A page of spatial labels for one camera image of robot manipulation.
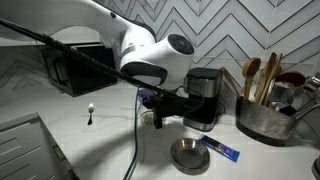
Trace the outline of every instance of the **white countertop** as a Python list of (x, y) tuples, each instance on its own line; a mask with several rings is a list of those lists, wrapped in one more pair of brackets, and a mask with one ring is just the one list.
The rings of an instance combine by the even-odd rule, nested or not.
[[(0, 98), (1, 121), (38, 112), (81, 179), (122, 179), (134, 153), (134, 98), (136, 89), (124, 83), (72, 98), (56, 88), (30, 89)], [(93, 125), (87, 126), (88, 105), (94, 103)], [(311, 166), (320, 146), (297, 133), (287, 147), (256, 142), (235, 127), (235, 118), (220, 117), (205, 133), (240, 151), (237, 163), (209, 149), (210, 167), (190, 176), (172, 164), (171, 144), (178, 138), (197, 139), (202, 132), (167, 118), (163, 129), (139, 121), (139, 157), (132, 179), (314, 180)]]

